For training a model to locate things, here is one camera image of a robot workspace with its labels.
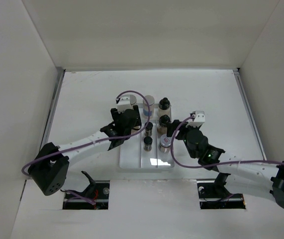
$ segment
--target bottle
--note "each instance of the bottle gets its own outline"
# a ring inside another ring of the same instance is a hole
[[[148,116],[150,116],[152,118],[153,114],[154,114],[155,99],[152,96],[145,96],[145,98],[146,98],[148,104],[150,105],[150,111],[148,111],[146,101],[143,100],[143,116],[145,118],[147,118]]]
[[[144,150],[145,151],[151,151],[152,150],[152,143],[153,143],[153,139],[150,136],[146,136],[144,138]]]
[[[170,101],[164,97],[160,100],[158,104],[158,117],[163,115],[170,115],[171,114],[171,103]]]
[[[152,136],[152,130],[153,130],[153,123],[148,122],[146,128],[145,128],[145,136]]]
[[[160,137],[160,143],[158,145],[158,148],[161,152],[167,153],[171,150],[171,143],[171,138],[167,137],[166,134],[164,134]]]
[[[167,125],[171,122],[171,118],[168,115],[163,115],[158,120],[157,132],[160,134],[167,133]]]

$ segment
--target black cylindrical container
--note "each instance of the black cylindrical container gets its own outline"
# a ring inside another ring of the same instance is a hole
[[[171,122],[171,118],[168,115],[163,115],[158,120],[157,132],[160,134],[167,133],[167,125]]]
[[[145,128],[145,136],[152,136],[152,130],[153,130],[153,123],[148,122],[146,128]]]
[[[153,139],[150,136],[146,136],[144,138],[144,150],[145,151],[151,151],[152,143],[153,143]]]

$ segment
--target purple cable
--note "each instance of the purple cable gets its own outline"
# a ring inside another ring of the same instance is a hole
[[[141,96],[141,97],[143,98],[143,100],[145,100],[145,102],[146,102],[146,104],[147,104],[148,111],[151,111],[151,108],[150,108],[150,105],[149,105],[147,99],[146,99],[141,93],[139,93],[139,92],[137,92],[137,91],[124,91],[124,92],[122,92],[121,94],[119,94],[119,95],[116,97],[116,99],[118,99],[121,95],[126,94],[126,93],[135,93],[135,94]],[[92,145],[92,144],[94,144],[94,143],[99,143],[99,142],[102,142],[102,141],[105,141],[105,140],[130,138],[130,137],[133,137],[133,136],[135,136],[135,135],[138,135],[139,133],[141,133],[141,132],[146,128],[148,122],[150,121],[150,118],[151,118],[151,116],[148,116],[148,117],[147,117],[147,122],[146,122],[146,124],[144,125],[144,127],[141,128],[138,132],[136,132],[136,133],[134,133],[134,134],[127,135],[127,136],[115,136],[115,137],[109,137],[109,138],[102,138],[102,139],[96,140],[95,142],[85,143],[85,144],[79,145],[79,146],[77,146],[77,147],[67,148],[67,149],[64,149],[64,150],[61,150],[61,151],[58,151],[58,152],[55,152],[55,153],[48,154],[48,155],[46,155],[46,156],[37,158],[37,159],[35,159],[35,160],[33,160],[33,161],[27,163],[26,165],[24,165],[24,166],[22,167],[21,172],[22,172],[24,175],[26,175],[26,176],[30,176],[29,173],[27,173],[27,172],[25,171],[25,169],[26,169],[27,167],[29,167],[29,166],[32,165],[32,164],[38,163],[38,162],[40,162],[40,161],[42,161],[42,160],[44,160],[44,159],[50,158],[50,157],[52,157],[52,156],[55,156],[55,155],[57,155],[57,154],[65,153],[65,152],[70,152],[70,151],[73,151],[73,150],[77,150],[77,149],[79,149],[79,148],[88,147],[88,146],[90,146],[90,145]]]
[[[95,205],[95,201],[94,201],[93,199],[91,199],[91,198],[82,197],[81,195],[79,195],[79,194],[77,194],[77,193],[75,193],[75,192],[73,192],[73,191],[71,191],[71,190],[66,190],[65,192],[66,192],[66,193],[70,193],[70,194],[72,194],[72,195],[75,196],[75,197],[73,197],[73,198],[69,198],[67,201],[65,201],[65,203],[68,202],[68,201],[71,200],[71,199],[76,199],[76,198],[78,198],[78,199],[82,199],[82,200],[86,201],[87,203],[90,203],[90,204],[92,204],[92,205]]]
[[[221,202],[222,202],[222,201],[226,201],[226,200],[232,198],[233,196],[234,196],[234,194],[230,194],[228,197],[223,198],[223,199],[221,199],[220,201],[221,201]]]
[[[184,121],[182,121],[176,128],[176,130],[173,133],[172,136],[172,142],[171,142],[171,155],[172,158],[174,160],[174,162],[176,164],[178,164],[180,167],[184,167],[184,168],[209,168],[209,167],[214,167],[214,166],[219,166],[219,165],[225,165],[225,164],[233,164],[233,163],[267,163],[267,164],[276,164],[276,165],[282,165],[284,166],[283,162],[279,162],[279,161],[273,161],[273,160],[245,160],[245,161],[227,161],[227,162],[221,162],[221,163],[213,163],[213,164],[208,164],[208,165],[200,165],[200,166],[188,166],[188,165],[183,165],[181,163],[179,163],[177,161],[177,159],[174,156],[174,139],[176,137],[176,134],[178,132],[178,130],[180,129],[180,127],[183,125],[183,123],[185,123],[188,120],[191,120],[194,118],[195,115],[188,117],[187,119],[185,119]]]

